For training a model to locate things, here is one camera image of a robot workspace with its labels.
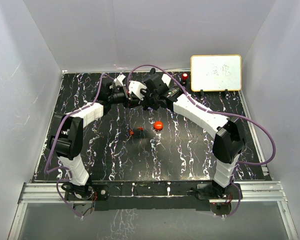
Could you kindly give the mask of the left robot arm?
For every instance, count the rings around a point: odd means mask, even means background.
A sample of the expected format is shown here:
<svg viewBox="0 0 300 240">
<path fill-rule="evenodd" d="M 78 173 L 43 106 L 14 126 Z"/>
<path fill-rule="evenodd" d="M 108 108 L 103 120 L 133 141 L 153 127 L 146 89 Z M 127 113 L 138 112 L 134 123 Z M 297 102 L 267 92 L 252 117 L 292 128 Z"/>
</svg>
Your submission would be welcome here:
<svg viewBox="0 0 300 240">
<path fill-rule="evenodd" d="M 129 88 L 116 83 L 103 83 L 91 102 L 73 113 L 58 114 L 52 117 L 48 146 L 51 154 L 61 161 L 61 169 L 69 174 L 69 180 L 62 188 L 77 197 L 87 200 L 93 195 L 91 178 L 87 172 L 81 151 L 84 128 L 105 116 L 114 104 L 126 108 L 138 106 L 144 95 L 131 83 Z"/>
</svg>

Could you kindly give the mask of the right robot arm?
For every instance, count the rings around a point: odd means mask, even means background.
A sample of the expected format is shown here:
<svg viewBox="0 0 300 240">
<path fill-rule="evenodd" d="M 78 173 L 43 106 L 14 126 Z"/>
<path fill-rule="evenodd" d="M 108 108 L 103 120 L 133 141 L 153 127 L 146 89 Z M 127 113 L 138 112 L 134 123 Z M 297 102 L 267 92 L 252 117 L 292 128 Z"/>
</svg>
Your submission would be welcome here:
<svg viewBox="0 0 300 240">
<path fill-rule="evenodd" d="M 146 108 L 166 108 L 182 115 L 204 129 L 212 138 L 212 153 L 216 157 L 216 170 L 210 190 L 214 197 L 225 198 L 231 192 L 231 182 L 239 156 L 246 144 L 243 124 L 238 117 L 209 113 L 184 93 L 179 86 L 170 86 L 154 73 L 141 82 L 138 90 Z"/>
</svg>

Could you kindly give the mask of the orange earbud case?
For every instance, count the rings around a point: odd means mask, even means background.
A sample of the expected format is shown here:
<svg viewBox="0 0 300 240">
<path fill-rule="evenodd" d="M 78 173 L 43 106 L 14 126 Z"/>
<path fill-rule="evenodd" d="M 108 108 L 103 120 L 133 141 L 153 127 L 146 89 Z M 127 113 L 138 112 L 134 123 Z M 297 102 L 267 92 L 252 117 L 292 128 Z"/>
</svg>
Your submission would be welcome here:
<svg viewBox="0 0 300 240">
<path fill-rule="evenodd" d="M 161 121 L 156 121 L 154 124 L 153 124 L 153 128 L 156 130 L 156 131 L 161 131 L 163 129 L 164 125 Z"/>
</svg>

